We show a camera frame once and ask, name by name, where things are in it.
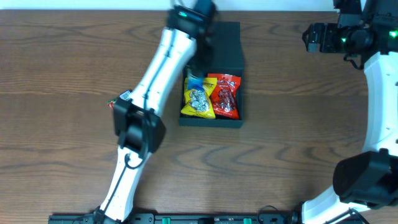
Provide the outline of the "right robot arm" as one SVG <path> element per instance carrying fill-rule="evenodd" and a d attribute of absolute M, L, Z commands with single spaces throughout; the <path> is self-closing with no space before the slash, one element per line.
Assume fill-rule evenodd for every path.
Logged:
<path fill-rule="evenodd" d="M 397 2 L 334 0 L 336 23 L 313 23 L 303 33 L 308 52 L 360 61 L 368 86 L 368 122 L 360 154 L 340 161 L 333 183 L 304 202 L 295 223 L 363 221 L 363 213 L 397 205 Z"/>

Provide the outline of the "black gift box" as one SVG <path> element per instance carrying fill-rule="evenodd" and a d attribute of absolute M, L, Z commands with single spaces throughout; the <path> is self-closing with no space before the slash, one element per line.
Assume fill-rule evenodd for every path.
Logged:
<path fill-rule="evenodd" d="M 241 33 L 239 22 L 214 23 L 212 47 L 213 60 L 206 69 L 205 77 L 209 73 L 223 73 L 241 77 L 244 80 L 244 54 L 241 45 Z M 244 85 L 240 85 L 236 94 L 236 102 L 239 119 L 229 119 L 224 116 L 216 116 L 215 119 L 205 119 L 196 116 L 180 114 L 178 122 L 180 126 L 196 126 L 209 128 L 240 128 L 244 123 Z"/>

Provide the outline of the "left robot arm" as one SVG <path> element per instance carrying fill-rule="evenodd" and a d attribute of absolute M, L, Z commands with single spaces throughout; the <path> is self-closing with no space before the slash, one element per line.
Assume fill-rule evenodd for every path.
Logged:
<path fill-rule="evenodd" d="M 161 120 L 171 89 L 186 64 L 208 43 L 216 14 L 212 0 L 197 1 L 193 8 L 173 5 L 157 51 L 142 80 L 113 106 L 118 159 L 108 194 L 85 223 L 124 223 L 144 166 L 165 136 Z"/>

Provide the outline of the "black mounting rail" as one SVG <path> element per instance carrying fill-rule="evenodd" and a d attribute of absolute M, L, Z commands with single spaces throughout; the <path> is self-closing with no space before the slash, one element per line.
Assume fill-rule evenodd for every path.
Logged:
<path fill-rule="evenodd" d="M 289 224 L 300 223 L 296 214 L 267 212 L 260 215 L 155 215 L 136 213 L 123 221 L 127 224 Z M 86 215 L 51 215 L 48 224 L 118 224 L 109 217 Z"/>

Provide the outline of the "red dried fruit bag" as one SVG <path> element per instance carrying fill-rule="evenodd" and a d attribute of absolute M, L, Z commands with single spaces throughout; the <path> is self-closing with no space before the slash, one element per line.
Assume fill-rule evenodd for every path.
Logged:
<path fill-rule="evenodd" d="M 241 77 L 230 74 L 209 73 L 208 78 L 217 79 L 215 89 L 210 96 L 215 115 L 239 119 L 236 92 L 240 87 Z"/>

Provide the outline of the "red green KitKat bar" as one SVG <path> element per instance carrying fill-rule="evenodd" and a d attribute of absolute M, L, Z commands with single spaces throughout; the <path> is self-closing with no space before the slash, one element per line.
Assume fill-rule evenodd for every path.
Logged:
<path fill-rule="evenodd" d="M 114 98 L 114 99 L 108 101 L 108 102 L 107 102 L 107 105 L 108 105 L 111 109 L 113 109 L 113 108 L 114 108 L 114 103 L 116 102 L 116 100 L 117 100 L 117 99 Z"/>

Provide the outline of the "small dark blue carton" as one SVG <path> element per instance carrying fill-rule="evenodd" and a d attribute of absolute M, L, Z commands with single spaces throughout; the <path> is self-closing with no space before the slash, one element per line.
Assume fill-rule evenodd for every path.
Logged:
<path fill-rule="evenodd" d="M 132 90 L 126 90 L 125 92 L 123 92 L 119 95 L 119 98 L 122 100 L 128 101 L 130 99 L 131 93 L 132 93 Z"/>

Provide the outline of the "blue Oreo cookie pack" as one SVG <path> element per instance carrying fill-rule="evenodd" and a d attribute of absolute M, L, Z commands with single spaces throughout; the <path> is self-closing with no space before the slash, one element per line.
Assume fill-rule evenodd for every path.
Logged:
<path fill-rule="evenodd" d="M 203 91 L 204 74 L 201 70 L 189 70 L 187 73 L 187 89 Z"/>

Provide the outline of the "yellow sunflower seed bag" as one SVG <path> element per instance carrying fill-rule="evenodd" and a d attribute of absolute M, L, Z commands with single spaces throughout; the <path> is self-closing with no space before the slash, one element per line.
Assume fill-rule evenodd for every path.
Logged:
<path fill-rule="evenodd" d="M 205 119 L 215 119 L 216 116 L 210 96 L 216 84 L 216 78 L 204 78 L 201 88 L 193 87 L 188 89 L 188 78 L 186 78 L 183 91 L 183 99 L 185 102 L 180 110 L 181 114 Z"/>

